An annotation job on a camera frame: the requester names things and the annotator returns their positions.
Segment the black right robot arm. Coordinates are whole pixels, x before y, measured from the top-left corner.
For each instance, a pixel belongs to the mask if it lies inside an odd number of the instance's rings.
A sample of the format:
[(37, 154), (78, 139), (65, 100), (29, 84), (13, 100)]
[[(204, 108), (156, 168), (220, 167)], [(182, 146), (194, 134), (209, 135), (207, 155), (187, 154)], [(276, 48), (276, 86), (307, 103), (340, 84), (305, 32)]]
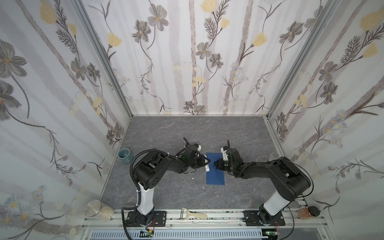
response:
[(259, 207), (255, 222), (270, 225), (278, 214), (312, 186), (312, 180), (305, 171), (286, 157), (270, 162), (245, 163), (236, 149), (221, 148), (223, 157), (214, 162), (217, 170), (228, 172), (235, 178), (270, 179), (276, 191)]

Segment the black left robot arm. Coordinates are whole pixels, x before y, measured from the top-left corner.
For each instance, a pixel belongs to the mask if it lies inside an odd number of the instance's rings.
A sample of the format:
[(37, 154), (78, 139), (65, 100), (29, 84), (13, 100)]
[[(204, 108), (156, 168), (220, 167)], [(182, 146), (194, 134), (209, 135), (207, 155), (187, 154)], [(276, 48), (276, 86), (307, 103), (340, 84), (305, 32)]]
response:
[(176, 155), (159, 149), (144, 150), (137, 154), (130, 165), (130, 176), (137, 188), (136, 221), (149, 225), (154, 218), (154, 188), (167, 171), (188, 174), (189, 168), (197, 170), (209, 167), (209, 160), (200, 153), (198, 144), (185, 146)]

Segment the dark blue envelope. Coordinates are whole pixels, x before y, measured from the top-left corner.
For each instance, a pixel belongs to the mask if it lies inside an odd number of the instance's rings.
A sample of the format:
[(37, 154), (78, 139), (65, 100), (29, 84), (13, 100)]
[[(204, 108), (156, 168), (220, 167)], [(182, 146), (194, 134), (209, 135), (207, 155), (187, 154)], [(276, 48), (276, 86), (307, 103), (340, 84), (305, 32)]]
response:
[(218, 170), (214, 163), (221, 159), (223, 156), (221, 153), (207, 153), (207, 158), (211, 161), (209, 163), (210, 170), (206, 172), (206, 184), (207, 185), (225, 185), (224, 172)]

